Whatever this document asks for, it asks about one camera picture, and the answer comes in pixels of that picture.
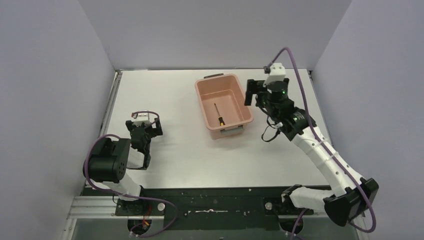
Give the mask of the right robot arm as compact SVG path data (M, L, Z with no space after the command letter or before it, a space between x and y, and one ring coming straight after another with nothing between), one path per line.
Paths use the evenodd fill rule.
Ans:
M352 224L370 208L379 185L373 178L364 178L343 160L323 136L315 120L289 99L288 86L288 78L268 85L263 80L249 79L244 104L249 106L255 99L256 107L274 122L277 132L284 134L309 157L330 189L319 190L296 184L283 192L282 200L298 209L324 211L338 226Z

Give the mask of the yellow black screwdriver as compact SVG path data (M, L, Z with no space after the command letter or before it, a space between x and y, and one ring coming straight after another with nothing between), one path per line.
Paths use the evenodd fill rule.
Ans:
M224 126L224 125L225 125L225 121L224 121L224 119L223 119L223 117L222 117L221 113L219 112L219 109L218 109L218 106L217 106L217 104L216 104L216 103L214 103L214 107L215 107L215 110L216 110L217 115L218 115L219 125L220 125L220 126Z

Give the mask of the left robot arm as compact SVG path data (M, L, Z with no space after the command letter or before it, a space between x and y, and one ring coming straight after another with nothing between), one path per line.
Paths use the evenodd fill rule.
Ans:
M83 175L97 190L101 183L106 192L113 193L120 200L128 201L128 208L141 215L148 208L148 201L141 196L143 187L137 184L127 170L146 170L151 162L152 139L163 135L160 119L127 120L125 126L129 138L119 138L114 134L101 136L88 153L83 166Z

